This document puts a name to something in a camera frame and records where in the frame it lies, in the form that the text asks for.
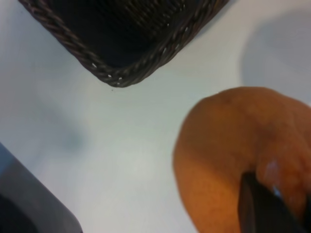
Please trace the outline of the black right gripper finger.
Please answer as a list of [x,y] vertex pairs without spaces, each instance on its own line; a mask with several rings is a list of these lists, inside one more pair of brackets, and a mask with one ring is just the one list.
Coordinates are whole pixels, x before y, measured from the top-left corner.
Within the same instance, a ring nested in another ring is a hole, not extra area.
[[255,173],[242,175],[238,201],[238,217],[242,233],[305,233],[307,211],[297,220],[280,197],[261,185]]

